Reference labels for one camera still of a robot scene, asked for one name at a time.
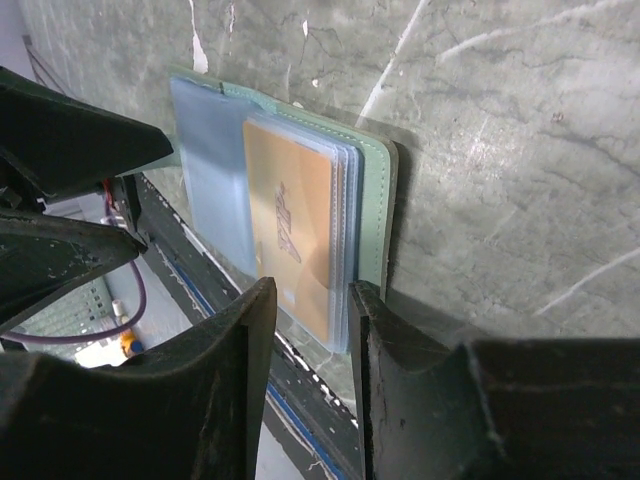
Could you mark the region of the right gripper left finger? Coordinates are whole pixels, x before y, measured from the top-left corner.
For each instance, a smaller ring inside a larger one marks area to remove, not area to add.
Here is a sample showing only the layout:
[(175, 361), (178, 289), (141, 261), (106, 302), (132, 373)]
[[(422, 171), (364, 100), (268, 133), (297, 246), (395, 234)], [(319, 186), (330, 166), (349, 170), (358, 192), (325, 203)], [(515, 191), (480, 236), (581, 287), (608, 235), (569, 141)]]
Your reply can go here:
[(1, 357), (5, 479), (251, 479), (277, 313), (263, 278), (117, 367)]

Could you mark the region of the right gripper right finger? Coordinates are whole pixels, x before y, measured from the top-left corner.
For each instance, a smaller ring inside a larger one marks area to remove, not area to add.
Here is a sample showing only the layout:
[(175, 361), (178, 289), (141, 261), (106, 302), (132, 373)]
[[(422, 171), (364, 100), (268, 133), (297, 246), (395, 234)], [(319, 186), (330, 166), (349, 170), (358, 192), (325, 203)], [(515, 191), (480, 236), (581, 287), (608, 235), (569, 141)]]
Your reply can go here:
[(635, 479), (635, 339), (477, 339), (448, 348), (350, 287), (367, 479)]

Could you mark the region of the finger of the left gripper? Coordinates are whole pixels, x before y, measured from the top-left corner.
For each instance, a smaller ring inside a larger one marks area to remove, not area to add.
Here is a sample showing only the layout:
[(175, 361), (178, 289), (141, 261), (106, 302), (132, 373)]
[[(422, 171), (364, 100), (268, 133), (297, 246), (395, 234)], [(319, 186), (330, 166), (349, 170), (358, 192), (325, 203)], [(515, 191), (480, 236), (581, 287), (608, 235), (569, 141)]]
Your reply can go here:
[(1, 185), (55, 198), (169, 156), (159, 128), (1, 69)]
[(1, 332), (145, 251), (119, 227), (3, 209)]

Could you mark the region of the mint green card holder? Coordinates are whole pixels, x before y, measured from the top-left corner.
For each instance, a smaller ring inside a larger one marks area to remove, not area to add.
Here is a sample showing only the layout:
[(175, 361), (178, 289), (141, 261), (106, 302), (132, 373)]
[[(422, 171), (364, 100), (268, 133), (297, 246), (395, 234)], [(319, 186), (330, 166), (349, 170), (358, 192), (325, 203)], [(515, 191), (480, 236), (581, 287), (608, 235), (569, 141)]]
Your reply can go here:
[(395, 145), (185, 69), (169, 86), (195, 231), (236, 269), (273, 278), (280, 309), (346, 352), (349, 285), (387, 282)]

